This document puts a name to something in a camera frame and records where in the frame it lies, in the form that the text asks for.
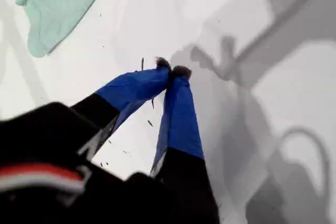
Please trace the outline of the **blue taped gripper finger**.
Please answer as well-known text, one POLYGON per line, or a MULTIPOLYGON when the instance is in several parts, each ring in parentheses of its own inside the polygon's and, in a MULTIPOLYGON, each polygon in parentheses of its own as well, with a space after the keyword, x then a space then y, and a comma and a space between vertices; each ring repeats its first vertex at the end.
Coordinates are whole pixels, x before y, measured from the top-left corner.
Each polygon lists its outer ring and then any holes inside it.
POLYGON ((72 131, 87 140, 99 130, 113 134, 146 101, 163 92, 171 79, 169 62, 158 57, 153 69, 122 74, 71 108, 83 122, 72 131))
POLYGON ((151 174, 172 198, 170 223, 219 223, 189 79, 176 66, 168 83, 151 174))

